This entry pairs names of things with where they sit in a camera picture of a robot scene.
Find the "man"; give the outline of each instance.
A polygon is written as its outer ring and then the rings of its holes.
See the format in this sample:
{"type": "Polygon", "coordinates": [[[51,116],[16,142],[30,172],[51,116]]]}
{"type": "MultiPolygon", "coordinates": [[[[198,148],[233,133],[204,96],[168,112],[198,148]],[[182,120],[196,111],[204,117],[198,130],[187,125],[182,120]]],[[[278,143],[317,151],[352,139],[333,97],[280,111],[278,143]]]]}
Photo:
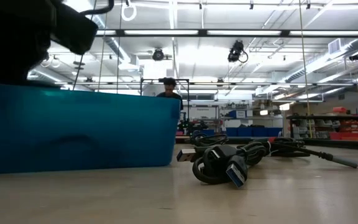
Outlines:
{"type": "Polygon", "coordinates": [[[173,90],[175,89],[175,87],[177,85],[175,79],[164,78],[163,82],[164,82],[165,92],[158,94],[157,97],[178,99],[178,100],[180,100],[180,110],[183,110],[183,100],[182,100],[181,96],[173,92],[173,90]]]}

